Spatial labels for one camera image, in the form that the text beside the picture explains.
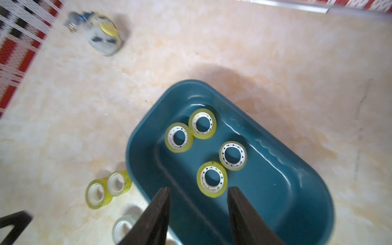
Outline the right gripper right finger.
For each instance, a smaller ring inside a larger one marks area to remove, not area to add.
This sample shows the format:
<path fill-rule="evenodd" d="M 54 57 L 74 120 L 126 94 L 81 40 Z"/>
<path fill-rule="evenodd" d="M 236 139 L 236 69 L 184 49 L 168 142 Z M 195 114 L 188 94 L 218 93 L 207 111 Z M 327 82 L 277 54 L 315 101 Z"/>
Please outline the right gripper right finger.
<path fill-rule="evenodd" d="M 228 189 L 228 210 L 235 245 L 283 245 L 238 187 Z"/>

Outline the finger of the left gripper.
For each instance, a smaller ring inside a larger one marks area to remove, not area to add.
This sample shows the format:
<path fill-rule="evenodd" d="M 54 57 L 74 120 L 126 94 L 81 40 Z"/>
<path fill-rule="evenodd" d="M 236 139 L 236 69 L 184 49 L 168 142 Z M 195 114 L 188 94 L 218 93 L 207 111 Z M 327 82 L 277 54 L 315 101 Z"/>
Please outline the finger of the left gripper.
<path fill-rule="evenodd" d="M 13 226 L 13 229 L 1 241 L 1 245 L 13 245 L 32 221 L 32 219 L 33 217 L 26 211 L 20 211 L 1 217 L 1 229 L 8 226 Z"/>

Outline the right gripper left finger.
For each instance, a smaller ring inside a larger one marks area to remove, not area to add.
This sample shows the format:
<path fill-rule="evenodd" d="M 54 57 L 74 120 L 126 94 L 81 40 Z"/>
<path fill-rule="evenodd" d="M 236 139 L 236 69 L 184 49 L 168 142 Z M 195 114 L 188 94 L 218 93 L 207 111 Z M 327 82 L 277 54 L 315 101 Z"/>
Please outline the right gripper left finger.
<path fill-rule="evenodd" d="M 169 225 L 171 193 L 161 188 L 120 245 L 164 245 Z"/>

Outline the yellow tape roll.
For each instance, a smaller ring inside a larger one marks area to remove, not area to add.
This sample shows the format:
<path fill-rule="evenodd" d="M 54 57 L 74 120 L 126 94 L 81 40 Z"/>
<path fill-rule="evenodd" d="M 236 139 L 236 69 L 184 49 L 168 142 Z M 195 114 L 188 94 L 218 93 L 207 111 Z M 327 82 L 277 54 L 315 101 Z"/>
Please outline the yellow tape roll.
<path fill-rule="evenodd" d="M 130 190 L 132 180 L 126 170 L 112 173 L 107 182 L 107 188 L 112 196 L 120 196 Z"/>
<path fill-rule="evenodd" d="M 167 128 L 164 141 L 171 152 L 183 153 L 192 147 L 194 136 L 186 124 L 177 122 Z"/>
<path fill-rule="evenodd" d="M 228 170 L 242 170 L 247 164 L 247 150 L 242 144 L 236 141 L 227 141 L 220 147 L 219 160 Z"/>
<path fill-rule="evenodd" d="M 221 196 L 228 186 L 226 169 L 216 161 L 204 163 L 197 173 L 197 185 L 200 192 L 207 197 Z"/>
<path fill-rule="evenodd" d="M 86 192 L 86 204 L 91 209 L 99 209 L 108 205 L 113 195 L 108 190 L 108 178 L 96 179 L 89 183 Z"/>

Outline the teal plastic storage box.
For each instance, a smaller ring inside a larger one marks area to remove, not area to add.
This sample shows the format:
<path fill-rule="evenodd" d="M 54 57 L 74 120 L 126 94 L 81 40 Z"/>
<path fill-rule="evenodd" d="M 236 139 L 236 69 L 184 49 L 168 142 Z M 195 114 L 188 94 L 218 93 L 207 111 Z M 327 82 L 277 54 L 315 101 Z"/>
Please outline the teal plastic storage box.
<path fill-rule="evenodd" d="M 206 108 L 215 115 L 217 131 L 195 139 L 184 153 L 171 152 L 164 142 L 171 124 L 186 124 Z M 216 91 L 198 80 L 170 87 L 131 134 L 126 148 L 128 173 L 148 202 L 163 187 L 171 191 L 169 233 L 183 245 L 233 243 L 227 194 L 204 195 L 197 185 L 198 169 L 219 161 L 227 141 L 242 144 L 245 167 L 228 171 L 228 185 L 238 187 L 264 222 L 288 245 L 324 245 L 334 226 L 329 190 L 317 172 L 265 128 Z"/>

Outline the small metal blue keychain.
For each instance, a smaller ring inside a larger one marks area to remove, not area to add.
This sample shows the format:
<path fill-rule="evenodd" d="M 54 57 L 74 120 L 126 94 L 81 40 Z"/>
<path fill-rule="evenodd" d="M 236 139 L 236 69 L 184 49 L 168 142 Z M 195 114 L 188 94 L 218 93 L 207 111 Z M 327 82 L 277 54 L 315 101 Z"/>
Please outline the small metal blue keychain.
<path fill-rule="evenodd" d="M 70 33 L 74 33 L 77 31 L 78 27 L 81 24 L 85 24 L 88 22 L 88 20 L 91 18 L 91 16 L 94 15 L 94 12 L 83 12 L 83 13 L 77 13 L 77 12 L 69 12 L 67 15 L 67 19 L 64 23 L 64 26 L 68 28 Z"/>

